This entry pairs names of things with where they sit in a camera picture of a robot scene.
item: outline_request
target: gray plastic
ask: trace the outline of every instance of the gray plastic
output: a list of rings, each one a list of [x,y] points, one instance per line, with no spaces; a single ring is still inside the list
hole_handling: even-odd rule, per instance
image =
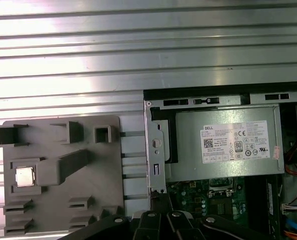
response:
[[[78,142],[74,134],[67,142],[63,123],[69,129],[72,123],[80,126]],[[29,119],[0,127],[15,125],[28,125],[20,128],[18,137],[29,145],[3,148],[6,235],[73,231],[117,210],[124,213],[117,116]],[[107,137],[96,143],[95,129],[103,128]],[[33,186],[17,186],[16,169],[24,167],[33,170]]]
[[[97,126],[94,128],[94,142],[97,143],[111,143],[112,129],[111,126]]]
[[[58,159],[40,161],[36,165],[36,185],[57,186],[65,179],[89,163],[88,151],[78,150]]]
[[[57,140],[61,144],[73,144],[83,141],[83,127],[78,122],[68,121],[65,123],[53,123],[51,125],[65,129],[66,136],[64,137],[64,139]]]
[[[32,199],[9,202],[4,206],[4,215],[24,214],[31,205]]]
[[[77,229],[84,228],[92,223],[94,223],[96,219],[93,216],[78,216],[74,217],[69,221],[69,230],[74,231]]]
[[[20,137],[20,129],[28,128],[27,124],[13,124],[9,126],[0,126],[0,148],[18,147],[29,145],[28,142],[22,142]]]

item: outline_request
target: motherboard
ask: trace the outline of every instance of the motherboard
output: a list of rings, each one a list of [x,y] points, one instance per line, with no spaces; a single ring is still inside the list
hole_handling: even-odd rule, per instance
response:
[[[248,226],[243,177],[168,182],[166,186],[174,210],[187,211],[197,220],[211,214]]]

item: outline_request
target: orange wire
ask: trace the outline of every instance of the orange wire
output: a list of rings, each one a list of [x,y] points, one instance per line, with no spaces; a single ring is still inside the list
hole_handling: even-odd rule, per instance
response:
[[[285,231],[285,230],[284,230],[284,234],[285,234],[287,237],[289,237],[290,239],[297,240],[297,233],[290,232],[290,231]]]

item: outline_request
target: wire bundle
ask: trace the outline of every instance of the wire bundle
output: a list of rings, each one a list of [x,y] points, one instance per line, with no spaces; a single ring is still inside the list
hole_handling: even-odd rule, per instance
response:
[[[292,240],[297,240],[297,233],[284,230],[284,234]]]
[[[282,204],[284,212],[297,212],[297,205]]]

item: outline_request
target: vent slot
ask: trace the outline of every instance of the vent slot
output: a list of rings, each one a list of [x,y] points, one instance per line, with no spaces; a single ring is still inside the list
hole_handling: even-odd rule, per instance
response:
[[[189,105],[188,99],[174,99],[174,100],[164,100],[163,105],[167,106],[177,106],[177,105]]]

